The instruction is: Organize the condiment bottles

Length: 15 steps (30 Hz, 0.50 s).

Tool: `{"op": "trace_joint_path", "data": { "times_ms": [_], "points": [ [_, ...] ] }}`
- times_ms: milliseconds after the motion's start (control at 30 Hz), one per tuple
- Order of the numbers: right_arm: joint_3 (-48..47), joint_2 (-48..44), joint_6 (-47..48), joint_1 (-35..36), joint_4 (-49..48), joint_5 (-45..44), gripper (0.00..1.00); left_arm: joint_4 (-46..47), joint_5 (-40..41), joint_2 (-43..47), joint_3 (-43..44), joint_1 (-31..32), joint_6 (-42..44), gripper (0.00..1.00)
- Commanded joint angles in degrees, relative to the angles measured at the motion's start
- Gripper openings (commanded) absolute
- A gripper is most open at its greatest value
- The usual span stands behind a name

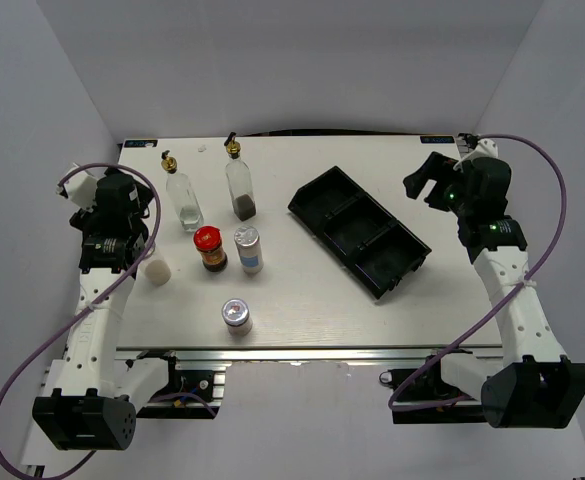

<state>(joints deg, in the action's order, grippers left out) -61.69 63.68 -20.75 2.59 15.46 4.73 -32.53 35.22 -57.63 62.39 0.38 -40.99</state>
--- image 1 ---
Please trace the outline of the clear glass oil bottle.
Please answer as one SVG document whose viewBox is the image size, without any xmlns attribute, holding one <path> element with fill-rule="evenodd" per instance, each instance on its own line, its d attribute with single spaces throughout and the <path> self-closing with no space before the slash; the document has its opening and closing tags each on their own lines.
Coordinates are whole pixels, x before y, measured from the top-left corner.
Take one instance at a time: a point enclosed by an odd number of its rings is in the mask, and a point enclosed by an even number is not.
<svg viewBox="0 0 585 480">
<path fill-rule="evenodd" d="M 162 152 L 161 166 L 167 173 L 167 194 L 183 230 L 196 232 L 203 226 L 204 217 L 190 178 L 178 169 L 177 160 L 169 150 Z"/>
</svg>

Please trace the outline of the red lid sauce jar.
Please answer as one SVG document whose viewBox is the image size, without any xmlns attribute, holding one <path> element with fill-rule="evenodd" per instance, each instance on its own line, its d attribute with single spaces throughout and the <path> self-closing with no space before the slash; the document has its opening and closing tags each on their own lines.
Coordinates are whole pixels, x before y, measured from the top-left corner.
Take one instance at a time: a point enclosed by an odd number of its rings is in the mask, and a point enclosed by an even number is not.
<svg viewBox="0 0 585 480">
<path fill-rule="evenodd" d="M 200 227 L 193 235 L 193 243 L 206 270 L 220 272 L 225 269 L 228 259 L 218 228 L 209 225 Z"/>
</svg>

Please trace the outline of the glass bottle with dark sauce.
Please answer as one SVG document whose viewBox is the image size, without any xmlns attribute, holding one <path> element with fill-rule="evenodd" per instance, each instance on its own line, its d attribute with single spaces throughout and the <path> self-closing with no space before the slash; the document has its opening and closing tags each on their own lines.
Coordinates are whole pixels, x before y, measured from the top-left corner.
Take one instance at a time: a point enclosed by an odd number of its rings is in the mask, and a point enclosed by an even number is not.
<svg viewBox="0 0 585 480">
<path fill-rule="evenodd" d="M 245 221 L 256 215 L 251 173 L 241 158 L 241 145 L 236 140 L 235 132 L 228 135 L 224 147 L 229 157 L 225 173 L 233 211 L 240 221 Z"/>
</svg>

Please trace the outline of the blue label spice jar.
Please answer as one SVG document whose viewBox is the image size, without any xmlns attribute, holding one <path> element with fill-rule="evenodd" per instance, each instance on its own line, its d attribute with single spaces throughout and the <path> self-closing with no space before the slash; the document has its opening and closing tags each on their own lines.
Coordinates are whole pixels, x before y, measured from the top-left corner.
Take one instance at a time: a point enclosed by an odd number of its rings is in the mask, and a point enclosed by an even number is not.
<svg viewBox="0 0 585 480">
<path fill-rule="evenodd" d="M 234 233 L 234 243 L 243 270 L 248 274 L 256 274 L 263 269 L 263 256 L 260 235 L 250 225 L 238 227 Z"/>
</svg>

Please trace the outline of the silver lid spice jar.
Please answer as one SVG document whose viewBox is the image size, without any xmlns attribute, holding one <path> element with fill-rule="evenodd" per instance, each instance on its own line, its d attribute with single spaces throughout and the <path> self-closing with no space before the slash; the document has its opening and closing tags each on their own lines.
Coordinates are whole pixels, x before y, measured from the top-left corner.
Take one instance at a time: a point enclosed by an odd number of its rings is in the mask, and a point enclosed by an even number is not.
<svg viewBox="0 0 585 480">
<path fill-rule="evenodd" d="M 221 315 L 230 334 L 247 335 L 253 326 L 247 303 L 239 298 L 229 299 L 222 307 Z"/>
</svg>

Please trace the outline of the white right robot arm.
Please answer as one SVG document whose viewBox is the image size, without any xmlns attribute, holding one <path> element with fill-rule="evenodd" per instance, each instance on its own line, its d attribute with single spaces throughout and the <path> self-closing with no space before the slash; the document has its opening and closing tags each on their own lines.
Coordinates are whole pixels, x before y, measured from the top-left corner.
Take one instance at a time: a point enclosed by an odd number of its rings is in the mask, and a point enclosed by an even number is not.
<svg viewBox="0 0 585 480">
<path fill-rule="evenodd" d="M 478 401 L 494 428 L 567 427 L 585 396 L 585 364 L 571 361 L 557 341 L 531 280 L 526 239 L 506 213 L 509 165 L 433 152 L 405 178 L 407 196 L 417 198 L 428 181 L 434 186 L 426 204 L 456 216 L 460 242 L 486 289 L 503 366 L 494 370 L 453 343 L 425 363 L 425 390 L 438 399 L 458 390 Z"/>
</svg>

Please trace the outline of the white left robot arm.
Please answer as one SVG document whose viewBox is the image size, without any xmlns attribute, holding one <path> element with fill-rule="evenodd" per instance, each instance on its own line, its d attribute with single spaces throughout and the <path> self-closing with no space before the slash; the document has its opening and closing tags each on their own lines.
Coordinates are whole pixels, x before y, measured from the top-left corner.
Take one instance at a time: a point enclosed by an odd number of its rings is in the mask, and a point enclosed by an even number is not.
<svg viewBox="0 0 585 480">
<path fill-rule="evenodd" d="M 82 234 L 78 311 L 66 356 L 47 396 L 35 399 L 35 423 L 59 450 L 124 450 L 136 412 L 115 380 L 123 313 L 149 232 L 144 217 L 154 196 L 118 169 L 95 183 L 90 205 L 70 220 Z"/>
</svg>

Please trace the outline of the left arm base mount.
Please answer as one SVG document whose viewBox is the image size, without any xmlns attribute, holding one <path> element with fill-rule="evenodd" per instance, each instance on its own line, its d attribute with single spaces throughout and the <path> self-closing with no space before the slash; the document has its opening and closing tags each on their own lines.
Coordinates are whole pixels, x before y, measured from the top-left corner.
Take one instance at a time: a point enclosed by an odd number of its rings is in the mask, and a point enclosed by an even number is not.
<svg viewBox="0 0 585 480">
<path fill-rule="evenodd" d="M 203 360 L 180 358 L 176 352 L 126 352 L 117 366 L 123 373 L 132 372 L 142 360 L 158 360 L 167 371 L 167 383 L 150 398 L 169 395 L 168 399 L 148 401 L 139 409 L 140 419 L 212 420 L 223 399 L 227 366 Z"/>
</svg>

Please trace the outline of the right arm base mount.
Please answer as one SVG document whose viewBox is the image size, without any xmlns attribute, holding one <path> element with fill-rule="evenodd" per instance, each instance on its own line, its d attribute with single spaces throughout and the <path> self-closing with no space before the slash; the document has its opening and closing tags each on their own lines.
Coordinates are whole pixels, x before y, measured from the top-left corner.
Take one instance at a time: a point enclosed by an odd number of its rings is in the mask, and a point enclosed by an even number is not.
<svg viewBox="0 0 585 480">
<path fill-rule="evenodd" d="M 415 368 L 396 368 L 382 372 L 379 383 L 394 391 Z M 440 365 L 433 366 L 426 373 L 409 385 L 399 400 L 407 404 L 419 404 L 435 401 L 450 401 L 462 392 L 441 380 Z M 435 408 L 410 412 L 393 412 L 394 425 L 444 425 L 444 424 L 480 424 L 485 423 L 482 407 L 475 400 L 460 402 Z"/>
</svg>

